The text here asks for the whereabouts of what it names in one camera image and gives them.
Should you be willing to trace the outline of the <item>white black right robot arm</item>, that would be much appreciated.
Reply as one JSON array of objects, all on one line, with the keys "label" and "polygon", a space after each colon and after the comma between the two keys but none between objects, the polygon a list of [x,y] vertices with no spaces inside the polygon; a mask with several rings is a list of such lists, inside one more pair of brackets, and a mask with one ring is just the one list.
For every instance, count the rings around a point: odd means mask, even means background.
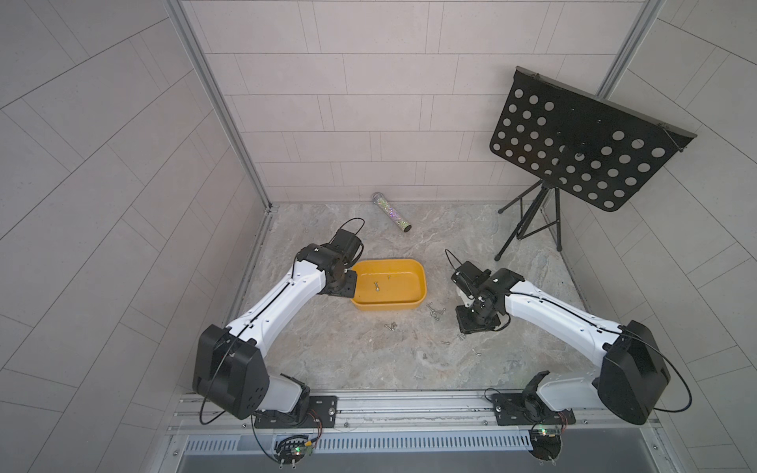
[{"label": "white black right robot arm", "polygon": [[536,374],[513,403],[532,424],[565,419],[575,408],[604,408],[626,423],[643,425],[677,373],[652,331],[636,320],[623,325],[586,313],[507,268],[491,272],[467,261],[453,270],[451,281],[462,299],[455,309],[461,333],[502,331],[508,327],[502,317],[519,318],[593,364],[586,372]]}]

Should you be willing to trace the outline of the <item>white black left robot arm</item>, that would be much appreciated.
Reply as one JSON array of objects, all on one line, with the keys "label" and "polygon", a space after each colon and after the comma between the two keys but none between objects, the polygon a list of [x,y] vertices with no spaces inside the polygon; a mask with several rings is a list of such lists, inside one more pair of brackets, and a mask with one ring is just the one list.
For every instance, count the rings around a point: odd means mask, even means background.
[{"label": "white black left robot arm", "polygon": [[299,425],[308,415],[310,389],[291,376],[274,376],[264,358],[273,342],[318,295],[354,297],[362,254],[358,244],[310,244],[279,283],[228,325],[212,324],[199,337],[193,390],[240,420],[250,416]]}]

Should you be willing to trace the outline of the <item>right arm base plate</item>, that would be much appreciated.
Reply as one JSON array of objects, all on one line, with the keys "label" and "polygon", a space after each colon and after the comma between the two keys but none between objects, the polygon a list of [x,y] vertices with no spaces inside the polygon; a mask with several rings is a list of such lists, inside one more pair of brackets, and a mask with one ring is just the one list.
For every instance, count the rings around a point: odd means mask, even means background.
[{"label": "right arm base plate", "polygon": [[535,395],[495,390],[485,398],[492,404],[499,426],[567,427],[576,423],[572,410],[553,411]]}]

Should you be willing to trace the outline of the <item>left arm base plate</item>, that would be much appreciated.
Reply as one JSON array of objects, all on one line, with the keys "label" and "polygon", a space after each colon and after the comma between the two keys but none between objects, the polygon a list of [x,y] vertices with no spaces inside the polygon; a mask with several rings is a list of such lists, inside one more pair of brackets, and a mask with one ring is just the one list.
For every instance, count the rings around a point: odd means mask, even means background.
[{"label": "left arm base plate", "polygon": [[289,413],[262,411],[254,416],[256,429],[333,428],[338,407],[337,396],[310,395]]}]

